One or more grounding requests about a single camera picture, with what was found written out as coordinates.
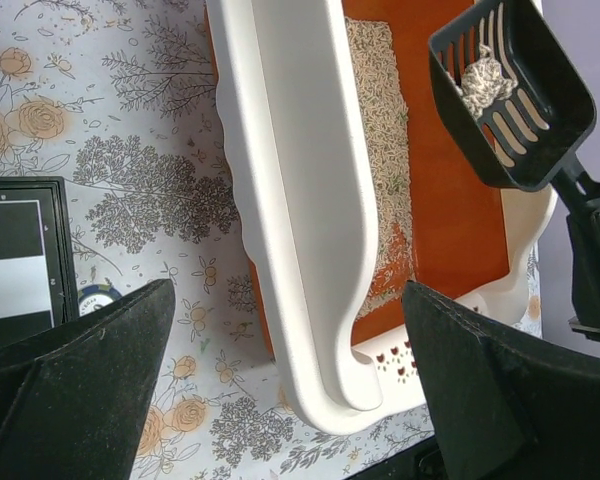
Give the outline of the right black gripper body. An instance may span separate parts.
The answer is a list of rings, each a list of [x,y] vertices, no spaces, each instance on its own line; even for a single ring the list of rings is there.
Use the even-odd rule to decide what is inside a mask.
[[[600,206],[567,217],[573,253],[571,329],[600,342]]]

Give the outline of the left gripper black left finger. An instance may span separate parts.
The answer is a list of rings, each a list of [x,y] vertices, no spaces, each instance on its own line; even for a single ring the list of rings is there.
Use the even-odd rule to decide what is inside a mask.
[[[175,311],[154,280],[0,349],[0,479],[127,479]]]

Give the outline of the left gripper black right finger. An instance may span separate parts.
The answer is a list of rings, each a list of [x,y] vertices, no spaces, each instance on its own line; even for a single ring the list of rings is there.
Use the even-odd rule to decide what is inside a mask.
[[[452,479],[600,479],[600,358],[407,283],[416,368]]]

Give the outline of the black litter scoop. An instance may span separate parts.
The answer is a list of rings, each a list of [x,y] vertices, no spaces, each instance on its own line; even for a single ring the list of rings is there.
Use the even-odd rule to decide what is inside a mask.
[[[516,86],[474,117],[459,83],[482,46]],[[484,184],[552,186],[572,213],[600,208],[600,180],[576,156],[595,126],[595,102],[534,2],[479,1],[432,34],[428,50],[438,115]]]

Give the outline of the white orange litter box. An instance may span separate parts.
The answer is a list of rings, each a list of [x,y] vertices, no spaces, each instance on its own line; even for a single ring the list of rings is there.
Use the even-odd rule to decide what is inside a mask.
[[[527,261],[550,189],[483,185],[442,126],[428,37],[464,1],[210,1],[216,105],[245,251],[286,397],[348,435],[424,401],[402,308],[358,317],[378,244],[347,18],[387,22],[410,107],[414,266],[421,281],[506,324],[527,309]]]

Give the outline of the black white chessboard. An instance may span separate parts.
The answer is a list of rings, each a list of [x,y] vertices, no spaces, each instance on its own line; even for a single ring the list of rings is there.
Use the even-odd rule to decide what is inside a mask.
[[[78,317],[64,179],[0,178],[0,348]]]

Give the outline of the floral table mat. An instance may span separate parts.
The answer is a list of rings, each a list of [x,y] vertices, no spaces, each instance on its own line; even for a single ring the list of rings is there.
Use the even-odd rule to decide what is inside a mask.
[[[66,182],[76,280],[174,284],[134,479],[341,479],[428,437],[293,414],[260,330],[199,1],[1,1],[0,174]]]

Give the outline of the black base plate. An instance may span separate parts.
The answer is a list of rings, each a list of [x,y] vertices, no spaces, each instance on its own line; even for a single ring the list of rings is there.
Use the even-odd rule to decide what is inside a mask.
[[[361,472],[351,480],[448,480],[435,437],[423,440]]]

